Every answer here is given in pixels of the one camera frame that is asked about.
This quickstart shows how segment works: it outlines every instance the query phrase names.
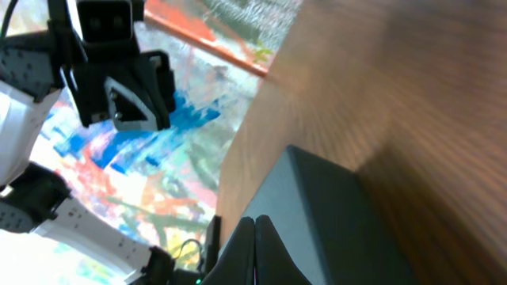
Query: abstract painting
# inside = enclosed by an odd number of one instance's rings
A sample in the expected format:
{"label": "abstract painting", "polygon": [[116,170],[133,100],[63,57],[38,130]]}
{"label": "abstract painting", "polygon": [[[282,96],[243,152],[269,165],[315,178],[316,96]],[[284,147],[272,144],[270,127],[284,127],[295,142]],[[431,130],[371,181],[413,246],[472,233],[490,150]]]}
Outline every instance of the abstract painting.
{"label": "abstract painting", "polygon": [[[0,13],[7,3],[0,0]],[[45,1],[20,1],[10,34],[45,29],[47,15]],[[204,242],[215,214],[220,164],[261,80],[144,23],[136,23],[135,30],[142,50],[161,49],[170,55],[177,85],[172,127],[118,132],[105,121],[84,128],[69,95],[62,92],[31,159],[60,174],[73,195],[109,225],[178,256],[183,241]],[[23,284],[122,283],[67,245],[4,231],[0,239],[2,255],[13,257],[0,258],[0,279]],[[179,256],[177,267],[194,269],[198,248],[189,245]]]}

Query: black object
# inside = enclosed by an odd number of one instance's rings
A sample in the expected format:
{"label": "black object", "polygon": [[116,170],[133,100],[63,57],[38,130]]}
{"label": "black object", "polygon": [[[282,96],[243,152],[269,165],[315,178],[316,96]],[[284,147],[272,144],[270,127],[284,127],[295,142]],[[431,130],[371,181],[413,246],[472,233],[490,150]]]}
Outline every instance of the black object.
{"label": "black object", "polygon": [[196,285],[204,278],[199,272],[176,269],[173,272],[172,282],[176,285]]}
{"label": "black object", "polygon": [[133,33],[132,4],[128,1],[78,2],[82,37],[88,44],[130,40]]}
{"label": "black object", "polygon": [[173,278],[174,259],[159,247],[150,248],[148,265],[141,270],[143,275],[131,285],[167,285]]}
{"label": "black object", "polygon": [[55,219],[55,209],[70,196],[61,177],[34,163],[10,187],[13,190],[0,197],[0,229],[11,233],[28,233]]}
{"label": "black object", "polygon": [[266,215],[239,221],[219,262],[203,285],[308,285]]}
{"label": "black object", "polygon": [[254,284],[255,225],[242,218],[213,270],[203,285]]}
{"label": "black object", "polygon": [[143,0],[79,2],[82,42],[67,1],[48,0],[47,31],[1,39],[0,80],[35,102],[67,86],[84,127],[112,119],[120,131],[169,128],[173,71],[163,51],[139,50],[133,23],[143,7]]}
{"label": "black object", "polygon": [[204,243],[204,273],[208,274],[215,267],[219,259],[220,250],[220,227],[222,218],[213,216],[206,230],[206,242]]}
{"label": "black object", "polygon": [[330,161],[288,146],[243,213],[259,215],[313,284],[417,283],[354,173]]}

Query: camera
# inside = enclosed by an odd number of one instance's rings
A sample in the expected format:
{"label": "camera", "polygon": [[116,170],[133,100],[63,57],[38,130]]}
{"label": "camera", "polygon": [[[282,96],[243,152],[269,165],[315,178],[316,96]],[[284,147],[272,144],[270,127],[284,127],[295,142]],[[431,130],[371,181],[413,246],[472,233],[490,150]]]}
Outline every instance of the camera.
{"label": "camera", "polygon": [[84,44],[128,41],[143,20],[144,0],[67,0],[74,30]]}

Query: wooden surface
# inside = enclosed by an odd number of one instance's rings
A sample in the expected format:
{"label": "wooden surface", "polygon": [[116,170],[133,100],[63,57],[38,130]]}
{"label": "wooden surface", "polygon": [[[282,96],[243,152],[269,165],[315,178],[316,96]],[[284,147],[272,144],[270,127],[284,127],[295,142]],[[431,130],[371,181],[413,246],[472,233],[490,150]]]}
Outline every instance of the wooden surface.
{"label": "wooden surface", "polygon": [[422,283],[507,280],[506,93],[507,2],[305,0],[223,162],[222,241],[293,143],[357,171]]}

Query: blue paint stroke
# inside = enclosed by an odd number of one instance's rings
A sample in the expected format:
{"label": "blue paint stroke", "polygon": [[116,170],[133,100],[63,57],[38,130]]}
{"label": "blue paint stroke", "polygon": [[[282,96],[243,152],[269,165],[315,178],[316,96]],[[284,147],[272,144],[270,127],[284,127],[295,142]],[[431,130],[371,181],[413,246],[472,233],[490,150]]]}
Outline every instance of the blue paint stroke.
{"label": "blue paint stroke", "polygon": [[92,161],[100,168],[105,168],[125,146],[137,139],[147,139],[152,136],[149,131],[119,131],[104,148],[101,154],[93,154]]}
{"label": "blue paint stroke", "polygon": [[[171,128],[157,133],[150,131],[120,131],[112,136],[104,150],[92,153],[92,161],[104,169],[110,165],[120,173],[126,173],[140,157],[146,163],[158,167],[161,160],[170,155],[185,142],[185,134],[203,127],[220,116],[219,100],[214,100],[206,108],[196,109],[187,99],[186,90],[179,89],[174,93],[176,110],[170,113]],[[79,128],[66,135],[59,127],[53,131],[64,140],[55,144],[54,149],[62,157],[71,154],[76,158],[82,156],[83,149],[98,136],[114,131],[110,121],[96,123],[89,128]]]}
{"label": "blue paint stroke", "polygon": [[[141,223],[139,221],[135,221],[135,226],[138,226],[140,225]],[[118,230],[122,233],[122,234],[125,234],[126,236],[128,236],[129,238],[133,239],[134,241],[137,241],[137,242],[141,242],[145,245],[148,245],[149,244],[149,241],[141,236],[139,236],[139,233],[136,233],[135,231],[133,231],[129,226],[125,225],[125,224],[121,224],[119,227],[118,227]]]}
{"label": "blue paint stroke", "polygon": [[171,128],[160,133],[158,141],[149,149],[149,154],[145,158],[146,163],[160,165],[163,159],[183,145],[185,134],[203,127],[220,116],[218,100],[214,100],[206,108],[196,109],[187,100],[188,96],[188,92],[182,89],[174,93],[176,110],[169,114]]}

